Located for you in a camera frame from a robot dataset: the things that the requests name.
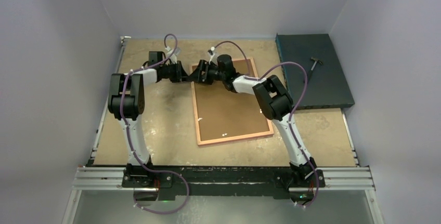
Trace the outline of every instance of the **dark green box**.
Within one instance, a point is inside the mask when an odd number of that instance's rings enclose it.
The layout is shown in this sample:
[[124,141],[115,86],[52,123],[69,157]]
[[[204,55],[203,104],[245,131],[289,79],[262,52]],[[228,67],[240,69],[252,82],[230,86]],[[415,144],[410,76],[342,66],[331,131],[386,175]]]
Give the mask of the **dark green box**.
[[[346,81],[329,34],[277,35],[277,49],[281,62],[293,61],[309,71],[314,62],[323,61],[314,68],[306,94],[299,109],[348,108],[354,98]],[[296,66],[284,65],[287,89],[296,103],[303,90],[303,72]]]

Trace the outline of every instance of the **white wall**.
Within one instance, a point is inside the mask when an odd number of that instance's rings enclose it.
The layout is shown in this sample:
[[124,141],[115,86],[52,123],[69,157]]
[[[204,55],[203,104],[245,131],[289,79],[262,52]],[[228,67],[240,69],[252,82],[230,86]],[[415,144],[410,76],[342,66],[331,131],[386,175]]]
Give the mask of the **white wall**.
[[0,0],[1,223],[60,223],[116,65],[99,0]]
[[331,32],[386,223],[441,220],[441,0],[349,0]]
[[102,0],[122,35],[275,37],[328,33],[346,0]]

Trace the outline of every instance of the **cable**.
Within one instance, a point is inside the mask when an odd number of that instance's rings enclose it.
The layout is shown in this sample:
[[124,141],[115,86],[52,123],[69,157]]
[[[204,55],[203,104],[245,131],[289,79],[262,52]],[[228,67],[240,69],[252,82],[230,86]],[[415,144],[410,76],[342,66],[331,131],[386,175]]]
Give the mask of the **cable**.
[[[288,118],[288,122],[291,123],[292,116],[294,115],[295,110],[297,109],[297,107],[299,106],[300,102],[302,101],[303,96],[305,96],[306,88],[308,87],[308,75],[307,75],[305,69],[304,69],[301,65],[299,65],[299,64],[297,64],[297,63],[295,63],[295,62],[291,62],[291,61],[282,62],[282,63],[279,63],[279,64],[277,64],[277,65],[271,67],[267,72],[265,72],[265,74],[263,74],[263,75],[262,75],[260,78],[258,78],[258,79],[255,79],[255,78],[253,78],[253,77],[246,77],[246,76],[245,76],[245,79],[246,79],[246,80],[253,80],[253,81],[260,81],[260,80],[262,80],[263,78],[265,78],[266,75],[268,75],[268,74],[269,74],[272,70],[274,70],[275,68],[280,67],[280,66],[282,66],[282,65],[288,65],[288,64],[290,64],[290,65],[295,65],[295,66],[299,67],[299,68],[302,70],[302,72],[303,72],[303,75],[304,75],[304,81],[305,81],[305,84],[304,84],[304,86],[303,86],[302,94],[300,94],[299,100],[297,101],[297,103],[294,105],[294,107],[292,108],[292,110],[291,110],[291,112],[290,112],[290,115],[289,115],[289,118]],[[297,139],[297,136],[295,135],[294,130],[292,129],[292,124],[289,124],[289,129],[290,129],[290,132],[291,132],[292,136],[294,137],[295,142],[297,143],[297,148],[299,148],[300,151],[302,152],[303,157],[305,157],[306,161],[308,162],[308,165],[312,168],[312,170],[313,170],[313,172],[314,172],[314,176],[316,177],[316,186],[317,186],[317,188],[316,188],[316,193],[314,194],[314,197],[312,198],[312,200],[309,201],[307,205],[304,205],[305,207],[306,207],[306,206],[311,206],[311,204],[314,202],[314,200],[316,199],[316,197],[317,197],[317,195],[318,195],[318,190],[319,190],[319,187],[320,187],[320,186],[319,186],[318,174],[317,174],[316,169],[314,168],[314,165],[311,163],[311,161],[309,160],[309,158],[308,158],[308,156],[306,155],[305,151],[302,149],[302,146],[300,145],[300,142],[299,142],[299,140]]]
[[188,198],[190,196],[190,188],[188,187],[188,182],[185,180],[185,178],[182,175],[180,175],[180,174],[178,174],[178,173],[176,173],[174,171],[169,171],[169,170],[153,170],[153,169],[149,169],[147,166],[145,166],[142,163],[141,159],[136,154],[136,151],[133,149],[132,139],[130,137],[129,124],[128,124],[128,121],[125,118],[124,112],[123,112],[123,105],[124,105],[123,102],[124,102],[124,98],[125,98],[125,92],[127,90],[128,79],[129,79],[130,76],[132,76],[133,73],[136,73],[136,72],[139,72],[139,71],[142,71],[142,70],[145,70],[145,69],[154,68],[156,66],[159,66],[159,65],[167,62],[170,59],[170,57],[174,54],[174,52],[175,52],[175,50],[177,48],[177,45],[178,45],[178,39],[177,39],[177,37],[174,34],[169,33],[169,34],[167,34],[165,36],[164,43],[165,43],[166,38],[168,36],[172,36],[175,39],[175,47],[174,47],[173,51],[170,53],[170,55],[166,59],[162,60],[159,63],[153,64],[153,65],[151,65],[149,67],[146,67],[146,68],[141,67],[141,68],[139,68],[137,70],[130,70],[130,72],[127,74],[127,76],[125,77],[125,80],[124,80],[123,91],[122,91],[122,94],[121,94],[121,103],[120,103],[120,115],[121,115],[121,119],[124,121],[124,123],[126,125],[127,142],[128,142],[129,147],[130,147],[130,151],[133,154],[133,157],[138,161],[138,163],[141,165],[141,167],[144,168],[145,170],[147,170],[148,172],[152,172],[152,173],[170,173],[170,174],[176,175],[177,177],[179,177],[184,182],[185,187],[187,189],[187,195],[185,196],[184,202],[179,207],[177,207],[176,209],[169,210],[169,211],[156,211],[156,210],[145,208],[145,207],[139,205],[136,202],[136,197],[135,197],[136,195],[134,194],[133,200],[135,202],[135,206],[136,207],[138,207],[138,208],[140,208],[142,210],[154,213],[154,214],[159,214],[159,215],[172,214],[172,213],[175,213],[175,212],[179,211],[181,208],[183,208],[185,206],[185,204],[188,202]]
[[167,38],[169,37],[169,36],[172,36],[173,38],[175,38],[175,41],[177,42],[178,41],[178,39],[176,38],[176,36],[174,35],[174,34],[172,34],[172,33],[169,33],[169,34],[167,34],[165,37],[164,37],[164,47],[167,47]]
[[222,41],[222,42],[220,42],[219,44],[215,45],[214,48],[217,48],[218,46],[220,46],[220,45],[222,45],[222,44],[224,44],[224,43],[230,43],[230,44],[233,44],[233,45],[235,45],[235,46],[239,49],[239,51],[240,51],[240,52],[242,53],[242,55],[243,55],[243,58],[245,59],[245,63],[247,63],[248,73],[245,74],[245,75],[250,75],[250,74],[251,74],[251,68],[250,68],[250,64],[248,64],[247,56],[245,55],[245,53],[243,52],[242,48],[240,48],[240,46],[239,46],[238,44],[234,43],[233,41]]

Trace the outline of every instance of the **glass panel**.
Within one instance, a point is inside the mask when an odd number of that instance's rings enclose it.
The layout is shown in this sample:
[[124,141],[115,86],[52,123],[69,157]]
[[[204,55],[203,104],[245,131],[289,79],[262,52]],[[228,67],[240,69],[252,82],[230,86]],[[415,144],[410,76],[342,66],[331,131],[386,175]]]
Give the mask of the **glass panel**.
[[[191,196],[182,210],[156,215],[133,208],[131,191],[83,191],[74,223],[373,223],[364,191],[321,191],[307,209],[271,197]],[[176,202],[152,202],[169,210]]]

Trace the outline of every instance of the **wooden surface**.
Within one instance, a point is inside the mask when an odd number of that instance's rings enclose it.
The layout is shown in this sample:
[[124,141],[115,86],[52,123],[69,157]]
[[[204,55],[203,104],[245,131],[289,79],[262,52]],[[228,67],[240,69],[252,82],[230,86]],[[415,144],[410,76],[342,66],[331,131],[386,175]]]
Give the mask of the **wooden surface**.
[[[253,58],[248,57],[250,76],[257,76]],[[237,72],[246,74],[245,60],[233,59]],[[191,65],[194,71],[198,64]],[[271,137],[273,125],[261,112],[256,97],[232,93],[221,81],[212,85],[191,83],[198,145]]]
[[[180,40],[178,56],[187,68],[199,59],[207,59],[206,51],[220,40]],[[236,41],[245,53],[254,58],[258,74],[264,74],[279,63],[276,44],[271,40]],[[161,39],[132,39],[127,43],[119,72],[138,68],[148,59],[151,50],[164,50]],[[241,57],[235,46],[223,44],[220,54]],[[282,70],[271,74],[282,78]],[[283,141],[275,129],[271,138],[228,142],[199,147],[196,143],[192,96],[189,83],[172,84],[160,81],[145,88],[146,109],[142,126],[147,147],[158,165],[231,165],[287,166],[289,159]],[[318,166],[355,166],[343,117],[339,109],[304,110],[295,114],[303,142]],[[123,132],[111,114],[106,114],[95,164],[127,163]]]

